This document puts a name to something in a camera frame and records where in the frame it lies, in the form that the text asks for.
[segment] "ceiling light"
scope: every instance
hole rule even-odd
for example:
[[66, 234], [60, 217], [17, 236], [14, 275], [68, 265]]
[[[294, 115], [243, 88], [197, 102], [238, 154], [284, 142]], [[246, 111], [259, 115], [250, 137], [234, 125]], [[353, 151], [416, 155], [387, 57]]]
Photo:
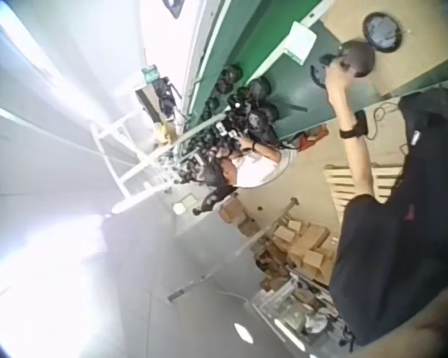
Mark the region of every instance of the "ceiling light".
[[282, 322], [278, 319], [274, 319], [274, 323], [298, 347], [298, 349], [305, 352], [304, 344], [297, 339], [297, 337], [295, 337], [295, 335], [287, 327], [285, 327]]
[[245, 327], [241, 326], [238, 323], [234, 323], [234, 327], [235, 327], [237, 333], [239, 334], [239, 337], [243, 341], [245, 341], [249, 344], [254, 343], [254, 339], [252, 338], [251, 333], [249, 333], [249, 331]]
[[172, 210], [174, 211], [174, 213], [176, 215], [182, 215], [182, 214], [186, 213], [186, 207], [183, 203], [174, 204], [174, 206], [172, 207]]

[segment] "black t-shirt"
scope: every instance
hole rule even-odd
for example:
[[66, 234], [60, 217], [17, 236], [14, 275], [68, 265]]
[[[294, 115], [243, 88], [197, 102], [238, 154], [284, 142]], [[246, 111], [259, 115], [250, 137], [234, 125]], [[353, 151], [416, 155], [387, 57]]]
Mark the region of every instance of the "black t-shirt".
[[337, 310], [366, 345], [448, 287], [448, 124], [433, 118], [385, 204], [350, 201], [329, 285]]

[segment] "black cable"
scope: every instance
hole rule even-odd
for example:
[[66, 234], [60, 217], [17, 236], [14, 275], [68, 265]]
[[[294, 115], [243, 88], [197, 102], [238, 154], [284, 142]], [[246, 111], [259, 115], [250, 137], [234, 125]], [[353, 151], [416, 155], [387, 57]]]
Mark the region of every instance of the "black cable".
[[398, 104], [392, 102], [382, 102], [374, 111], [373, 111], [373, 122], [375, 123], [375, 133], [372, 136], [366, 136], [368, 140], [374, 140], [376, 136], [379, 134], [379, 122], [383, 120], [383, 118], [392, 112], [398, 111]]

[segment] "man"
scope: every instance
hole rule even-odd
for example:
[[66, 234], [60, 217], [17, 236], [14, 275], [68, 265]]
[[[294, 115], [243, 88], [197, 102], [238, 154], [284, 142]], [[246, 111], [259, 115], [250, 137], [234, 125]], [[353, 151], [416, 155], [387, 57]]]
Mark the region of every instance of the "man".
[[448, 287], [448, 90], [400, 101], [409, 150], [402, 183], [380, 204], [367, 144], [346, 100], [351, 71], [334, 62], [326, 77], [356, 193], [343, 216], [329, 290], [357, 343], [367, 345]]
[[278, 150], [239, 136], [240, 152], [216, 158], [202, 172], [208, 185], [253, 188], [275, 180], [296, 157], [297, 150]]

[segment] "white t-shirt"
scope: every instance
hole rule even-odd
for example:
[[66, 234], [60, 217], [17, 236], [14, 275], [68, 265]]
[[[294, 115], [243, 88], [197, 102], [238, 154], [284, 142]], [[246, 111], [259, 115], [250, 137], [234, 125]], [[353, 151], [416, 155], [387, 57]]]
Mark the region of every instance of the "white t-shirt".
[[237, 168], [237, 183], [240, 188], [255, 188], [279, 177], [296, 157], [297, 151], [281, 150], [281, 161], [275, 163], [258, 153], [249, 153], [232, 160]]

